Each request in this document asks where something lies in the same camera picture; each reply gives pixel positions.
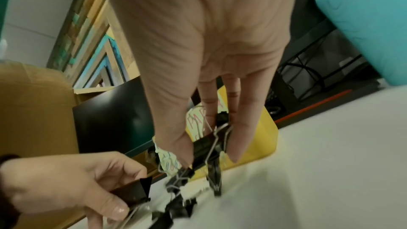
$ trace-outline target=red strip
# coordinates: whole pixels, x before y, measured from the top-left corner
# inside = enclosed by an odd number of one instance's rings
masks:
[[[351,91],[352,91],[351,89],[342,91],[341,93],[338,93],[338,94],[336,94],[336,95],[333,95],[332,97],[326,98],[326,99],[324,99],[324,100],[322,100],[322,101],[320,101],[320,102],[318,102],[318,103],[315,103],[315,104],[312,104],[312,105],[310,105],[310,106],[307,106],[306,108],[303,108],[303,109],[301,109],[301,110],[298,110],[298,111],[296,111],[296,112],[294,112],[294,113],[292,113],[292,114],[286,115],[286,116],[284,116],[284,117],[282,117],[282,118],[280,118],[280,119],[278,119],[277,121],[274,121],[274,122],[275,122],[275,123],[279,123],[279,122],[285,121],[285,120],[287,120],[288,118],[292,118],[292,117],[294,117],[294,116],[296,116],[296,115],[299,115],[299,114],[301,114],[301,113],[304,113],[305,111],[308,111],[308,110],[313,109],[313,108],[315,108],[315,107],[317,107],[317,106],[320,106],[320,105],[322,105],[322,104],[325,104],[326,102],[329,102],[329,101],[334,100],[334,99],[336,99],[336,98],[342,97],[342,96],[348,94],[348,93],[351,92]]]

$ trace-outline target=blue water bottle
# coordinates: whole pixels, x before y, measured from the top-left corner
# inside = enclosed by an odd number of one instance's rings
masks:
[[[407,0],[315,0],[391,85],[407,84]]]

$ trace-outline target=wall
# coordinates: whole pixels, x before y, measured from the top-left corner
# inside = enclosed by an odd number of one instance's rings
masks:
[[[72,0],[10,0],[5,59],[45,67]]]

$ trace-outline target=cardboard box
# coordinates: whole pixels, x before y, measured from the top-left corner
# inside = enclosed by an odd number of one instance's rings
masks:
[[[72,108],[111,88],[74,91],[61,71],[0,61],[0,154],[77,154]],[[15,229],[63,229],[83,216],[81,209],[22,215]]]

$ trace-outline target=white table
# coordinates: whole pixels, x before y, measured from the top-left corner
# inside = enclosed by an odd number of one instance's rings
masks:
[[[169,200],[164,182],[152,186],[152,207]],[[172,228],[407,228],[407,87],[281,129],[276,153],[224,172],[223,196],[203,194],[192,218]]]

